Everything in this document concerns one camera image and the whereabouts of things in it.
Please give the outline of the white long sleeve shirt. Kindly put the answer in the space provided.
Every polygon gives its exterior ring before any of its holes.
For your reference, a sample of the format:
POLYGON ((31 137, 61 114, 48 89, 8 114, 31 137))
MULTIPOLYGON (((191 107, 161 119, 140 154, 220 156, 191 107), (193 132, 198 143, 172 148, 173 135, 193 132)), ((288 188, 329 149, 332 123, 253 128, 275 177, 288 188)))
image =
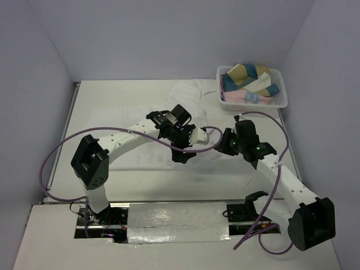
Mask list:
POLYGON ((104 128, 95 136, 105 150, 110 171, 176 170, 210 164, 220 155, 213 146, 219 132, 205 129, 203 95, 214 80, 176 82, 161 105, 94 109, 87 128, 104 128))

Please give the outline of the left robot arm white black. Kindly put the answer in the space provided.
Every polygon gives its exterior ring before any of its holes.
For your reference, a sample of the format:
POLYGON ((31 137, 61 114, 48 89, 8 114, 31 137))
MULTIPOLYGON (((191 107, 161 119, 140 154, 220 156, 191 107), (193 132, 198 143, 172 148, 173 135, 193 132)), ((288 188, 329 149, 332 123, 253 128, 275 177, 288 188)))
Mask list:
POLYGON ((97 224, 106 223, 111 217, 110 203, 106 197, 105 182, 109 166, 125 153, 157 139, 166 139, 172 149, 172 160, 186 163, 195 156, 184 152, 191 146, 190 138, 196 129, 190 113, 181 105, 171 111, 153 111, 128 130, 109 136, 83 137, 71 160, 75 175, 82 181, 88 201, 90 218, 97 224))

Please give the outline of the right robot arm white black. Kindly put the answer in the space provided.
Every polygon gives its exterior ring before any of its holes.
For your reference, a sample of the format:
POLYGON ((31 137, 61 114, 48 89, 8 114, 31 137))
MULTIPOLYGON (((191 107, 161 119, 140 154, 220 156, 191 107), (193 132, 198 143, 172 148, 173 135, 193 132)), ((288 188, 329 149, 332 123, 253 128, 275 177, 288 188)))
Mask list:
POLYGON ((239 120, 234 128, 226 128, 216 150, 230 156, 242 155, 273 186, 271 193, 257 191, 245 197, 244 216, 255 222, 269 219, 300 251, 335 237, 333 202, 303 185, 283 164, 283 154, 260 141, 251 120, 239 120))

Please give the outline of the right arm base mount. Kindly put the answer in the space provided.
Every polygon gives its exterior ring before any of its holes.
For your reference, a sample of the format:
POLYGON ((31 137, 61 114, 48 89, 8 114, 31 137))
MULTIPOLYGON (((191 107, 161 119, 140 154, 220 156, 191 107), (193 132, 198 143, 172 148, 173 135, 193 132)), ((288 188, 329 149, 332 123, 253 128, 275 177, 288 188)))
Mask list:
POLYGON ((268 194, 258 191, 247 195, 244 200, 226 201, 226 209, 222 215, 228 221, 230 236, 244 235, 258 217, 254 203, 264 199, 268 194))

